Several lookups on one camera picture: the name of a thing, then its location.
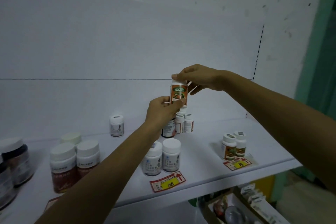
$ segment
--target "person's left arm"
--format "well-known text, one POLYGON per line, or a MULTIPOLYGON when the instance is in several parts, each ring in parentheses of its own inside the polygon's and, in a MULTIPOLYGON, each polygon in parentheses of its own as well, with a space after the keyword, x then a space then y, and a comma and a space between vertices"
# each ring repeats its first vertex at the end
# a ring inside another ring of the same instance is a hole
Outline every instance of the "person's left arm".
POLYGON ((145 122, 104 161, 67 191, 35 224, 103 223, 160 130, 185 100, 171 105, 169 97, 149 103, 145 122))

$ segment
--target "hand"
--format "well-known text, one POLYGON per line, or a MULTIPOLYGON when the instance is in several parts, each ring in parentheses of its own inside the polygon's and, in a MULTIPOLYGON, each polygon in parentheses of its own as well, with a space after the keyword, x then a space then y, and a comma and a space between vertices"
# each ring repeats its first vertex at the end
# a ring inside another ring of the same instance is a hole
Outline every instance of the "hand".
POLYGON ((188 93, 195 95, 202 89, 223 90, 220 80, 221 70, 216 70, 210 67, 199 64, 186 67, 179 74, 172 74, 171 78, 177 81, 191 82, 188 86, 188 93))
POLYGON ((169 97, 159 97, 153 99, 150 101, 147 109, 145 123, 151 129, 155 130, 157 138, 160 136, 161 129, 167 125, 171 119, 176 117, 176 113, 180 111, 180 108, 183 107, 186 100, 184 98, 179 99, 171 105, 164 102, 169 102, 169 97))

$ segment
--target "person's right hand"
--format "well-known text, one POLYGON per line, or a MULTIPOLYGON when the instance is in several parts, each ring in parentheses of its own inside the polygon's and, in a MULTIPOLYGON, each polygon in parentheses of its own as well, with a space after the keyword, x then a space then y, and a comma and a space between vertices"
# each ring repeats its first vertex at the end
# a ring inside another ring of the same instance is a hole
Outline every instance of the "person's right hand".
POLYGON ((188 93, 195 95, 202 89, 223 90, 221 73, 223 71, 199 64, 186 67, 179 74, 172 74, 171 78, 177 81, 191 82, 188 86, 188 93))

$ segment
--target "yellow price label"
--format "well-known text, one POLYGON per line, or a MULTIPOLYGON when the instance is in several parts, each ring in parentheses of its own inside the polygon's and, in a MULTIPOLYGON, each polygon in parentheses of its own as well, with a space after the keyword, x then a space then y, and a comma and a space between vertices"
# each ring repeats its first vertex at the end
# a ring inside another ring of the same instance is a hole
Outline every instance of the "yellow price label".
POLYGON ((174 187, 175 185, 179 184, 179 180, 175 177, 171 180, 165 181, 161 183, 162 189, 170 189, 171 187, 174 187))
POLYGON ((241 168, 241 167, 244 167, 244 166, 247 166, 248 163, 246 163, 245 161, 237 161, 236 163, 233 164, 235 168, 241 168))

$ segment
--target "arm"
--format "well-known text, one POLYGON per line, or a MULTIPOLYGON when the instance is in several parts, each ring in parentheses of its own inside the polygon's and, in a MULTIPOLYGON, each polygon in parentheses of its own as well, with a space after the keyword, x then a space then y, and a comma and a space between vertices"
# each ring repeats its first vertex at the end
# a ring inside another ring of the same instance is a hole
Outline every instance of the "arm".
POLYGON ((185 99, 172 105, 169 97, 150 102, 146 121, 102 163, 67 191, 35 224, 103 223, 128 180, 185 99))
POLYGON ((330 117, 229 71, 193 65, 172 78, 191 81, 190 95, 205 88, 227 92, 336 193, 336 122, 330 117), (322 159, 328 160, 330 171, 321 168, 322 159))

